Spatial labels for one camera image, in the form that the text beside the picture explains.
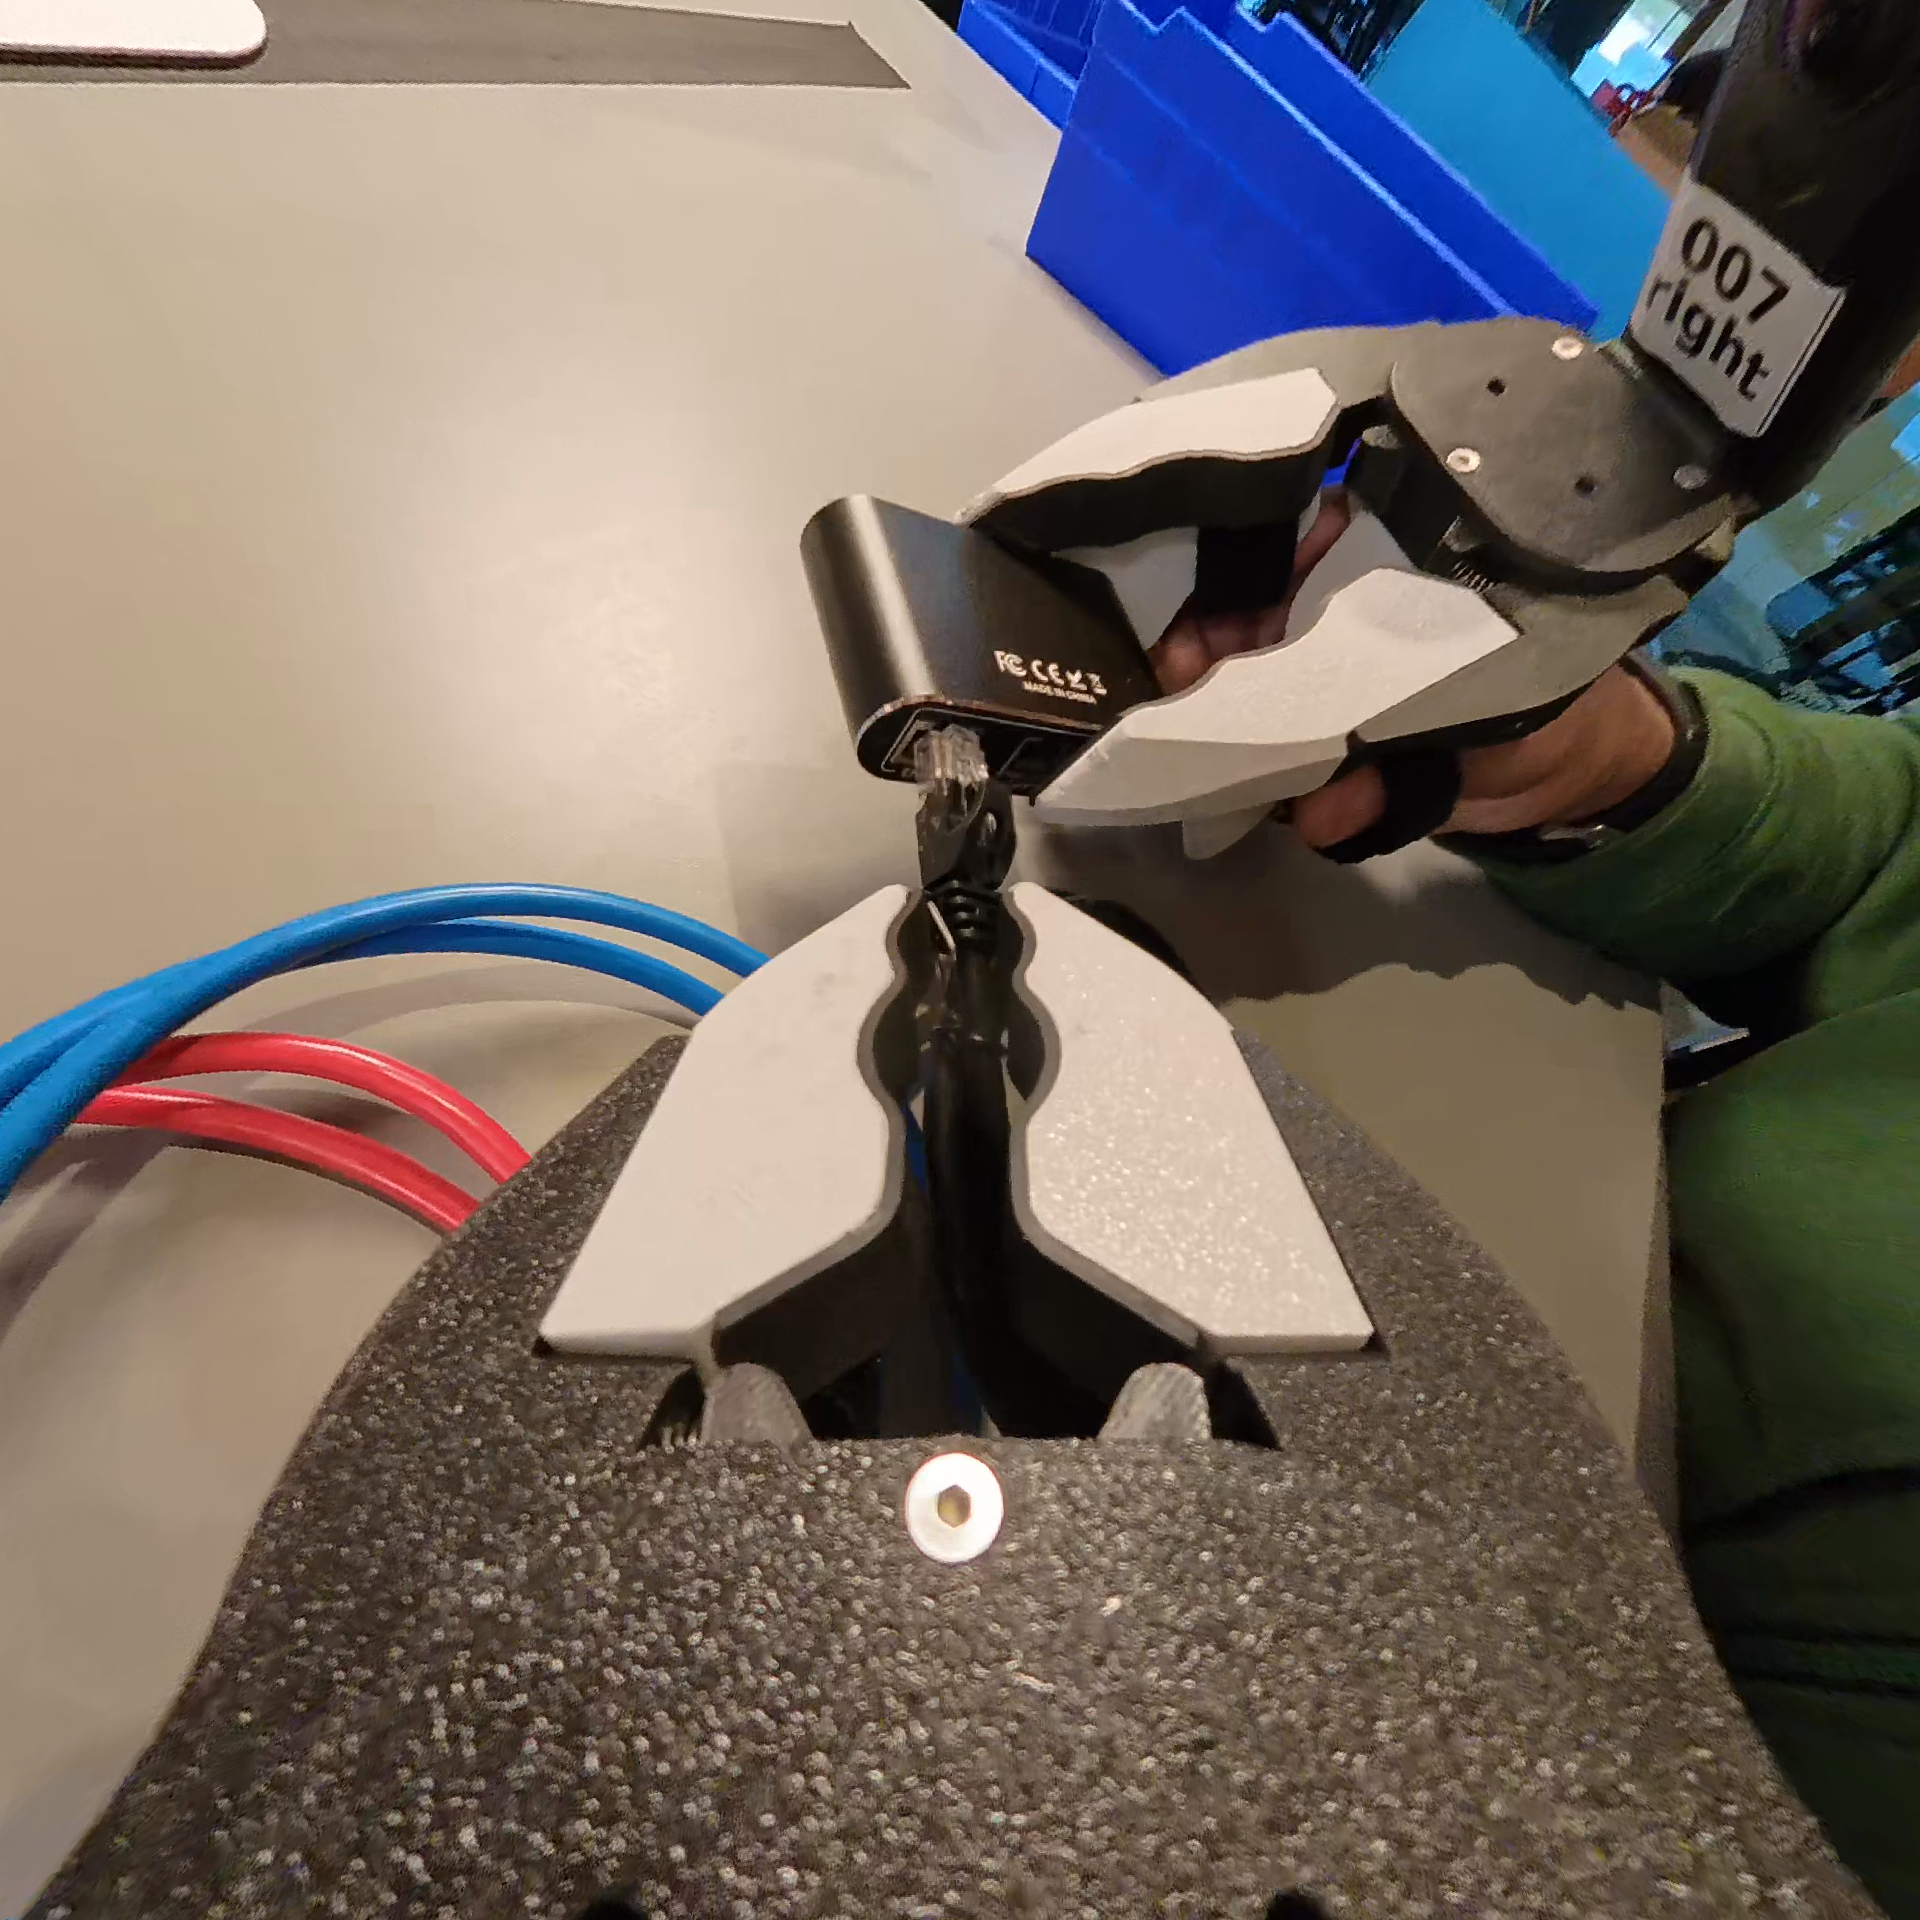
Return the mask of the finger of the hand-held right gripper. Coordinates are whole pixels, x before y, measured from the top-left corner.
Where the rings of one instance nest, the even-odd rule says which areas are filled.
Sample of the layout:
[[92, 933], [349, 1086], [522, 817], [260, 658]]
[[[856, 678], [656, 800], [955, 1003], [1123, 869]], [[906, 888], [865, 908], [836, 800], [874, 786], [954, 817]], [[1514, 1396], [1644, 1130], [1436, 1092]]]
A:
[[1379, 568], [1336, 589], [1298, 641], [1228, 656], [1127, 712], [1036, 797], [1065, 830], [1179, 826], [1216, 858], [1336, 777], [1354, 741], [1499, 658], [1520, 630], [1475, 592]]
[[1309, 368], [1147, 396], [1008, 472], [960, 521], [1090, 568], [1149, 649], [1186, 613], [1263, 613], [1287, 596], [1338, 420], [1333, 386]]

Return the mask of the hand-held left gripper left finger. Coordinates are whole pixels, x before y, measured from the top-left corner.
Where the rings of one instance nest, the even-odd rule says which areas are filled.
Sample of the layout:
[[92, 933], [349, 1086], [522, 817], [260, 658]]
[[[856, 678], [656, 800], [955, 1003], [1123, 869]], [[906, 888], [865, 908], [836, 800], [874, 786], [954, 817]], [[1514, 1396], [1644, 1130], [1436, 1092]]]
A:
[[539, 1325], [569, 1358], [760, 1365], [808, 1401], [907, 1317], [915, 1008], [880, 888], [691, 1034]]

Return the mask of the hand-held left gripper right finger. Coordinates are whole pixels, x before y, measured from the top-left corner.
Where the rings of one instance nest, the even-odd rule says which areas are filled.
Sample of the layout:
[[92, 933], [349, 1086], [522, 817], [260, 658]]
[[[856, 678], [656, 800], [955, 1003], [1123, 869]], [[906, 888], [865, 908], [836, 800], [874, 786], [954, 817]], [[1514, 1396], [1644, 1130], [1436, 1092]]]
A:
[[1008, 897], [1012, 1323], [1089, 1394], [1377, 1328], [1226, 1014], [1034, 880]]

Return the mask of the black ethernet port adapter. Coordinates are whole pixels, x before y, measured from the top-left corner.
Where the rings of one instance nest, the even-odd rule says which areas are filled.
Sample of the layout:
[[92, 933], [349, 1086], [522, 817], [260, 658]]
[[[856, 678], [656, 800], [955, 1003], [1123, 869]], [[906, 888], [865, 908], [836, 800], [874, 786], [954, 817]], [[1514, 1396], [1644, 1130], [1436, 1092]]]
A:
[[967, 730], [1015, 797], [1043, 788], [1159, 698], [1105, 574], [967, 526], [843, 497], [801, 536], [808, 592], [858, 765], [919, 779], [924, 733]]

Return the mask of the person's right forearm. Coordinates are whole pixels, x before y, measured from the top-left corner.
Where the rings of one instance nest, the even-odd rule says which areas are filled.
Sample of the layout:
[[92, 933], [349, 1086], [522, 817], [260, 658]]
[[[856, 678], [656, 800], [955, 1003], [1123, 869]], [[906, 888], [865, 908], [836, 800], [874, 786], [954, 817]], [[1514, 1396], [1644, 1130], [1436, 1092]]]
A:
[[1778, 704], [1680, 668], [1709, 715], [1687, 794], [1595, 850], [1445, 834], [1520, 910], [1723, 1024], [1784, 1038], [1919, 988], [1911, 713]]

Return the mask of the person's right hand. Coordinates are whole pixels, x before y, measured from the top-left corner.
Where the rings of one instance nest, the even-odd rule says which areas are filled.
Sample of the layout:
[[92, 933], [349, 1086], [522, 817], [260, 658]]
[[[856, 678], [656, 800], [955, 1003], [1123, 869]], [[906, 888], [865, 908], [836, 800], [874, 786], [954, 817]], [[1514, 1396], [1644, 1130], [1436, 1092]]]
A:
[[[1319, 497], [1296, 542], [1287, 592], [1274, 608], [1208, 614], [1191, 596], [1147, 649], [1159, 688], [1179, 692], [1228, 656], [1283, 642], [1301, 589], [1328, 581], [1328, 554], [1339, 548], [1351, 516], [1344, 489]], [[1457, 804], [1443, 832], [1487, 836], [1588, 826], [1652, 785], [1676, 738], [1661, 694], [1619, 662], [1551, 725], [1460, 753]]]

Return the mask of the large blue plastic bin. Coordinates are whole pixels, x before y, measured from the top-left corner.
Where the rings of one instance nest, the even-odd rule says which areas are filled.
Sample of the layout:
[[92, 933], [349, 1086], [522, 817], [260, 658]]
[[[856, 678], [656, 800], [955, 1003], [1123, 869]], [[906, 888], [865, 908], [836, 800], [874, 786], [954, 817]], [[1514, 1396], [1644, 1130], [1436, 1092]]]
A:
[[1103, 5], [1025, 243], [1152, 370], [1599, 306], [1301, 25]]

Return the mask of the black wristband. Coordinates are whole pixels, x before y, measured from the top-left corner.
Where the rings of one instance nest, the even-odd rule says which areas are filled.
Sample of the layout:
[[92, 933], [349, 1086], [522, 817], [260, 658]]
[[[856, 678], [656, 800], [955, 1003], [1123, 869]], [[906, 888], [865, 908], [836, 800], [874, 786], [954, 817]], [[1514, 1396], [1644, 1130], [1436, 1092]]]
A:
[[1693, 686], [1644, 651], [1628, 654], [1623, 669], [1665, 709], [1671, 725], [1668, 755], [1661, 768], [1619, 804], [1577, 824], [1543, 827], [1540, 836], [1547, 842], [1595, 850], [1611, 836], [1647, 827], [1690, 792], [1708, 757], [1709, 715]]

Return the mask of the small blue plastic bin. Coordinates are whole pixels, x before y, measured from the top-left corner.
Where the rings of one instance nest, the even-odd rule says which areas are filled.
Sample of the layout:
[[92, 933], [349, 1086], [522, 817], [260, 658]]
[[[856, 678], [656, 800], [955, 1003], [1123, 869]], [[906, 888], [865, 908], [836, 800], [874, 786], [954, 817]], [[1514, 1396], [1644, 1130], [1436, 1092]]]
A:
[[965, 2], [955, 33], [1019, 99], [1065, 128], [1103, 10], [1103, 2]]

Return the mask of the white board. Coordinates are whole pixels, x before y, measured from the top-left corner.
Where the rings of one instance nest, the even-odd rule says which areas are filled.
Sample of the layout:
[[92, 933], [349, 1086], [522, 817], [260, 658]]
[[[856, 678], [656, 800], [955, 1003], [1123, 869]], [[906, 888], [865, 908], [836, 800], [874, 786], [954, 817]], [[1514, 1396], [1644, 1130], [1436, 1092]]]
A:
[[240, 67], [269, 27], [258, 2], [3, 2], [3, 67]]

